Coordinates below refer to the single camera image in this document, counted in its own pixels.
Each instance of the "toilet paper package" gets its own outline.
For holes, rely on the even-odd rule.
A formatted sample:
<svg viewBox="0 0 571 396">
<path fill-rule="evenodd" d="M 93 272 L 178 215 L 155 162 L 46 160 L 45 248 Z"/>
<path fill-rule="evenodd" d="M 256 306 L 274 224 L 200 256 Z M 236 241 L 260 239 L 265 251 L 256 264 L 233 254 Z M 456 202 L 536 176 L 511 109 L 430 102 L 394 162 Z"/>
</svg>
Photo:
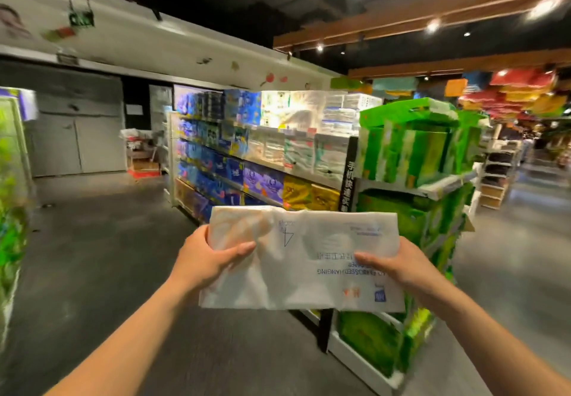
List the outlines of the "toilet paper package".
<svg viewBox="0 0 571 396">
<path fill-rule="evenodd" d="M 394 213 L 215 206 L 210 246 L 224 250 L 246 241 L 257 243 L 252 255 L 202 290 L 202 307 L 405 310 L 396 282 L 353 256 L 357 250 L 396 255 L 400 240 Z"/>
</svg>

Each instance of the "concrete floor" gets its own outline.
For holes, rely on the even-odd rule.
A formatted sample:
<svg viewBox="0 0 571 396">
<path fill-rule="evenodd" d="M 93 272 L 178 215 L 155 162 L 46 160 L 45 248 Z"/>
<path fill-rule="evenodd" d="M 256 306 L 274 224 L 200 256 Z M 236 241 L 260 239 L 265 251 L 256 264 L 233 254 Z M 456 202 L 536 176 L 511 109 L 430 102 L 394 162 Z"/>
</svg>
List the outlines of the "concrete floor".
<svg viewBox="0 0 571 396">
<path fill-rule="evenodd" d="M 0 393 L 36 396 L 65 376 L 162 283 L 194 229 L 160 181 L 123 174 L 38 181 L 54 207 L 34 219 L 2 356 Z M 454 265 L 459 285 L 571 378 L 571 192 L 516 185 L 480 208 Z M 414 365 L 405 396 L 488 395 L 445 325 Z M 142 395 L 371 395 L 291 314 L 189 307 Z"/>
</svg>

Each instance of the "hand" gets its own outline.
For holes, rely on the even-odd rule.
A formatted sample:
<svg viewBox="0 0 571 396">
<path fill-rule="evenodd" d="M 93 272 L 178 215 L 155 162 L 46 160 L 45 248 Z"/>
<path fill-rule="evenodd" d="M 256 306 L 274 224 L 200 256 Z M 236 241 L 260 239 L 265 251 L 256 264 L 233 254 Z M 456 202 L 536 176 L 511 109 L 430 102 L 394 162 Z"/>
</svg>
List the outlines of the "hand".
<svg viewBox="0 0 571 396">
<path fill-rule="evenodd" d="M 455 290 L 423 251 L 404 237 L 400 237 L 399 252 L 392 258 L 380 258 L 364 252 L 356 252 L 354 256 L 361 265 L 387 273 L 423 307 L 434 313 L 439 314 L 442 303 Z"/>
<path fill-rule="evenodd" d="M 202 225 L 184 241 L 168 277 L 168 283 L 183 295 L 208 286 L 227 266 L 237 263 L 256 247 L 251 241 L 226 250 L 213 250 L 206 242 L 207 235 L 208 225 Z"/>
</svg>

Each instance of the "spotlight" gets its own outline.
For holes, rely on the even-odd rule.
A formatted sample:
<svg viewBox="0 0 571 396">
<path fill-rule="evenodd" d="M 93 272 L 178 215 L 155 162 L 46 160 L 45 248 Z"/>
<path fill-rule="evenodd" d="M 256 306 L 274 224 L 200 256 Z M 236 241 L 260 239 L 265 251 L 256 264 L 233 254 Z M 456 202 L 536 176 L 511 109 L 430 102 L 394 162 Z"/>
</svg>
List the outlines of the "spotlight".
<svg viewBox="0 0 571 396">
<path fill-rule="evenodd" d="M 557 8 L 563 0 L 542 0 L 528 13 L 527 20 L 536 20 L 549 14 Z"/>
<path fill-rule="evenodd" d="M 426 33 L 433 34 L 437 30 L 439 30 L 441 24 L 442 22 L 440 21 L 439 18 L 434 18 L 430 20 L 430 22 L 426 25 Z"/>
</svg>

